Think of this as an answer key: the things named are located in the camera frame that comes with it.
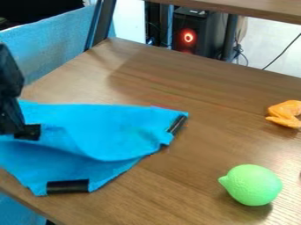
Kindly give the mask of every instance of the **orange cloth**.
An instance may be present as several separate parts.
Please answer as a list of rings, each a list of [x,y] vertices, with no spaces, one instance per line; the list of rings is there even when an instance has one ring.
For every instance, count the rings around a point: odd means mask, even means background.
[[[300,128],[301,121],[296,116],[301,114],[301,101],[289,100],[268,108],[268,121],[291,128]]]

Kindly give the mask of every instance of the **green lime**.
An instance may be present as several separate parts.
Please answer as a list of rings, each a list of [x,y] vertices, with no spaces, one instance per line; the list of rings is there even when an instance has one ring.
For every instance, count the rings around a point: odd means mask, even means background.
[[[283,188],[282,181],[273,171],[251,164],[232,168],[218,182],[235,200],[253,207],[270,203]]]

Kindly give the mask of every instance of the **table surface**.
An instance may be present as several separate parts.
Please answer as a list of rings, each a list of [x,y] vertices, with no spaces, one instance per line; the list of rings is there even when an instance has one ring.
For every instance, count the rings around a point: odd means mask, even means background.
[[[299,0],[145,0],[301,24]]]
[[[190,112],[170,148],[93,193],[34,197],[0,170],[3,191],[57,224],[301,224],[301,134],[265,121],[301,99],[301,79],[125,40],[106,40],[27,86],[41,103],[158,105]],[[245,207],[217,179],[233,166],[273,170],[284,189]]]

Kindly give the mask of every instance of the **metal frame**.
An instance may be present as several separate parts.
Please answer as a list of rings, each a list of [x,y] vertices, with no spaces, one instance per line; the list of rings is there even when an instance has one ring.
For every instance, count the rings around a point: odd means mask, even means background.
[[[170,47],[173,41],[173,12],[171,4],[160,5],[160,46]]]
[[[99,0],[95,5],[85,50],[107,38],[117,0]]]
[[[233,47],[235,42],[235,32],[238,25],[239,16],[229,14],[227,20],[227,27],[224,36],[224,46],[222,51],[221,60],[226,62],[232,62],[233,60]]]

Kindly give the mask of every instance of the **blue cloth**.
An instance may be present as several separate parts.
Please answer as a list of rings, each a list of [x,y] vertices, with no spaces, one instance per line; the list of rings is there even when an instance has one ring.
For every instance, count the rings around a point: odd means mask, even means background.
[[[94,6],[0,32],[30,83],[83,53]]]
[[[0,193],[1,225],[45,225],[46,219]]]
[[[42,124],[38,142],[0,136],[0,165],[35,195],[48,181],[89,179],[92,192],[168,145],[167,128],[186,112],[126,105],[20,102],[26,123]]]

